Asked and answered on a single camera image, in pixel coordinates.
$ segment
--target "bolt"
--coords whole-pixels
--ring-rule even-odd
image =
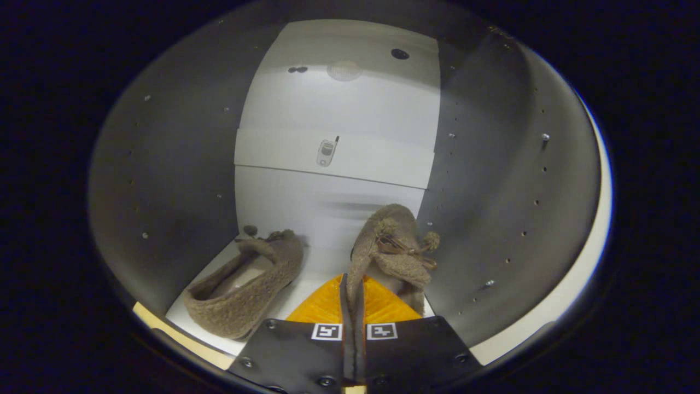
[[[331,387],[335,384],[335,379],[330,376],[324,376],[317,381],[319,386]]]
[[[457,356],[454,358],[454,360],[457,361],[457,362],[460,363],[460,364],[464,364],[465,362],[467,362],[467,360],[469,360],[469,356],[466,355],[466,354],[460,354],[460,355],[457,355]]]
[[[375,386],[383,386],[384,384],[387,384],[389,380],[385,376],[380,376],[374,380],[374,385]]]
[[[267,388],[274,391],[275,393],[287,394],[286,390],[279,386],[269,386]]]

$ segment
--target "slipper pom-pom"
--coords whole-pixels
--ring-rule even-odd
[[[390,236],[396,232],[398,228],[398,223],[392,217],[385,217],[377,223],[377,227],[374,230],[376,235],[379,236]]]
[[[432,252],[440,245],[440,236],[438,233],[430,231],[426,234],[426,237],[423,238],[423,243],[428,247],[428,251]]]

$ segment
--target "brown slipper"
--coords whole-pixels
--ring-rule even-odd
[[[440,237],[433,232],[426,234],[423,245],[418,243],[416,219],[403,205],[391,204],[376,211],[362,228],[350,257],[346,288],[351,311],[356,309],[362,278],[375,262],[384,273],[403,281],[397,295],[422,316],[424,288],[431,281],[428,271],[437,266],[424,254],[439,244]]]
[[[245,232],[255,235],[248,229]],[[241,240],[238,249],[238,256],[190,286],[184,295],[185,306],[198,325],[231,339],[245,337],[256,328],[277,293],[299,274],[304,254],[301,241],[291,230],[274,232],[267,239]],[[241,287],[217,295],[224,280],[258,256],[269,259],[273,267]]]

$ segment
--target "metal enclosure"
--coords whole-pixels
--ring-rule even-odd
[[[102,257],[164,315],[238,235],[236,130],[253,75],[287,23],[319,18],[438,40],[435,158],[417,219],[442,243],[426,295],[477,345],[527,314],[579,257],[601,157],[585,106],[553,68],[446,3],[257,1],[171,47],[124,91],[94,150],[90,221]]]

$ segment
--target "hole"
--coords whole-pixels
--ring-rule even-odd
[[[399,60],[406,60],[410,57],[405,50],[401,50],[399,48],[392,49],[391,55]]]

